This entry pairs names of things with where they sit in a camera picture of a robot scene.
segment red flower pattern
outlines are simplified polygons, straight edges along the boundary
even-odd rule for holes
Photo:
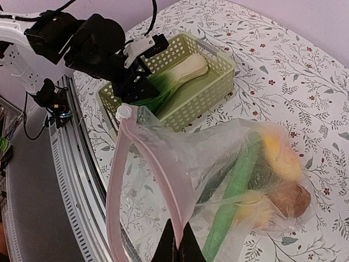
[[[295,137],[298,136],[298,133],[296,133],[296,132],[291,132],[290,136],[291,136],[292,138],[295,138]]]

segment green plastic basket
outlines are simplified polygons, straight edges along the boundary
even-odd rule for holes
[[[166,126],[180,131],[232,91],[236,64],[223,52],[188,33],[176,35],[169,43],[165,51],[150,59],[143,58],[153,73],[168,70],[193,53],[201,54],[209,68],[206,75],[181,86],[157,114],[157,118]],[[111,84],[102,87],[98,96],[98,101],[108,114],[105,119],[115,126],[116,110],[120,104],[113,95]]]

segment clear ziplock bag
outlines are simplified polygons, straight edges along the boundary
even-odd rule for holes
[[[177,248],[187,222],[207,262],[237,261],[251,230],[292,232],[314,213],[310,182],[286,129],[234,119],[175,133],[147,108],[123,104],[107,192],[115,262],[127,262],[119,221],[151,261],[166,221]]]

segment table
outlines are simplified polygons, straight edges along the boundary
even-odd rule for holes
[[[127,37],[140,36],[149,24],[139,24]],[[239,261],[349,261],[349,70],[283,25],[227,1],[183,0],[161,11],[154,34],[171,37],[179,32],[200,37],[237,64],[234,91],[183,132],[236,117],[276,122],[287,128],[314,187],[316,214],[300,231],[263,236],[252,232]],[[74,76],[107,184],[115,142],[96,100],[106,81],[79,72]],[[138,222],[147,223],[142,218]],[[136,232],[128,228],[129,234]],[[156,246],[136,248],[150,261]]]

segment brown potato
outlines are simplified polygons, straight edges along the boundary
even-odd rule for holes
[[[268,197],[285,217],[300,217],[311,202],[310,193],[295,182],[281,184]]]

